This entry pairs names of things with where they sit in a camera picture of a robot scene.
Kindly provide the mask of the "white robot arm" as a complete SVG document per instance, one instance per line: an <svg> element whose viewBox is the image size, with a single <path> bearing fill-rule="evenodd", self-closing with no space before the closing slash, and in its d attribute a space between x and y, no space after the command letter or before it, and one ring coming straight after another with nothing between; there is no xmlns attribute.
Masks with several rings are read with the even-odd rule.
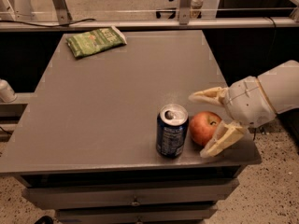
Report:
<svg viewBox="0 0 299 224"><path fill-rule="evenodd" d="M201 150L214 157L239 141L248 128L258 128L278 114L299 107L299 62L290 60L257 77L245 77L230 87L214 87L189 96L192 102L225 108L232 119L222 121Z"/></svg>

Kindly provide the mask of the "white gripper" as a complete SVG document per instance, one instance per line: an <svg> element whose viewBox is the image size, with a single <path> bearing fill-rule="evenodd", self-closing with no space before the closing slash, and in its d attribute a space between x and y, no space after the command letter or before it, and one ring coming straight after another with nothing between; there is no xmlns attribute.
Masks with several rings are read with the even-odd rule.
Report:
<svg viewBox="0 0 299 224"><path fill-rule="evenodd" d="M225 107L236 121L221 121L212 138L200 151L202 158L215 157L227 147L239 141L247 132L247 126L258 128L276 117L257 77L246 77L233 83L228 89L213 87L197 91L189 96L195 103L207 103Z"/></svg>

